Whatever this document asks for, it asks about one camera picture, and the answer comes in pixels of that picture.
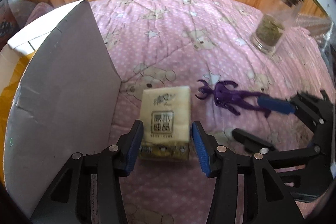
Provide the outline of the pink bear quilt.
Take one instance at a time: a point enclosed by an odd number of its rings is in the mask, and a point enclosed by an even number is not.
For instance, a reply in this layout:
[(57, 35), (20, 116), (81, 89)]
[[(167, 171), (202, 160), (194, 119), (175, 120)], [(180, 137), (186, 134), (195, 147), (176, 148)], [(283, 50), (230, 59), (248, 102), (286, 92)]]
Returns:
[[(249, 42), (260, 17), (232, 0), (97, 0), (97, 25), (122, 83), (110, 139), (137, 117), (145, 89), (214, 87), (232, 80), (241, 90), (289, 98), (297, 92), (334, 99), (335, 87), (317, 42), (296, 27), (267, 56)], [(129, 223), (204, 223), (213, 180), (194, 154), (185, 163), (139, 161), (122, 180)]]

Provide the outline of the clear bubble wrap bag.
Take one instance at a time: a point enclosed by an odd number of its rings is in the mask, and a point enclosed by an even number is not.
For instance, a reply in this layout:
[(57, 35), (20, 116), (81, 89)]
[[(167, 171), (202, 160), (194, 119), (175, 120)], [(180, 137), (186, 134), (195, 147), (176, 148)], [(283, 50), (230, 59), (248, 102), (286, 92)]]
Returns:
[(335, 82), (335, 23), (331, 18), (299, 14), (294, 21), (294, 26), (309, 31), (309, 35), (318, 44), (331, 79)]

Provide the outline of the white cardboard box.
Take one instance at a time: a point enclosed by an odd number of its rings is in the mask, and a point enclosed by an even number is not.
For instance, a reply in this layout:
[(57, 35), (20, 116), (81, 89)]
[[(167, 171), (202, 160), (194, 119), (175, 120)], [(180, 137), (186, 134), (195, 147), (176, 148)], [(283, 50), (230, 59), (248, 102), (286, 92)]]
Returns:
[(1, 88), (21, 57), (6, 122), (5, 187), (30, 217), (75, 153), (108, 145), (121, 85), (88, 1), (54, 9), (17, 32), (1, 51)]

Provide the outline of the purple horned toy figure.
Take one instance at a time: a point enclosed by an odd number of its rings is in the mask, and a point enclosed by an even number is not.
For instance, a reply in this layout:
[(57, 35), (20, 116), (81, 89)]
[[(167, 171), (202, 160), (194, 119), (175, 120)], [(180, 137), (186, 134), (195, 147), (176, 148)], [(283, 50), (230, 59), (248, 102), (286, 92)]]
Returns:
[(239, 86), (238, 83), (231, 80), (219, 81), (215, 84), (214, 88), (211, 88), (209, 83), (205, 80), (198, 80), (198, 82), (203, 84), (203, 86), (198, 88), (199, 94), (195, 95), (199, 100), (205, 100), (209, 96), (213, 96), (215, 105), (217, 107), (226, 109), (237, 117), (240, 115), (240, 112), (236, 110), (234, 106), (238, 106), (245, 110), (262, 112), (264, 113), (265, 118), (268, 118), (271, 114), (269, 109), (252, 105), (245, 101), (245, 98), (259, 98), (262, 96), (268, 97), (268, 94), (261, 92), (250, 92), (246, 90), (228, 89), (227, 85), (231, 85), (233, 88), (237, 88)]

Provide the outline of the beige tissue pack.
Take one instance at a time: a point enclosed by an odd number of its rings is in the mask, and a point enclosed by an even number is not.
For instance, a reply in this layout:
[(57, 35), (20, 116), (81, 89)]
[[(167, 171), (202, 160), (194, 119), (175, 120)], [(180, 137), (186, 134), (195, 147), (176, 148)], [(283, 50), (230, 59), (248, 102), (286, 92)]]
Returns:
[(139, 119), (143, 123), (140, 158), (169, 161), (189, 159), (191, 125), (189, 86), (144, 90)]

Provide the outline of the glass tea jar steel lid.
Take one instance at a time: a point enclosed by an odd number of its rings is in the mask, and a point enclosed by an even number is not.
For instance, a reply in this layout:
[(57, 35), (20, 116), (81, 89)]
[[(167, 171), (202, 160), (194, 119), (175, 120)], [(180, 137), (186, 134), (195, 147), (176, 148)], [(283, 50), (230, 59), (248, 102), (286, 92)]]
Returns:
[(262, 17), (251, 35), (251, 43), (262, 53), (272, 55), (281, 38), (293, 25), (304, 0), (273, 0), (262, 11)]

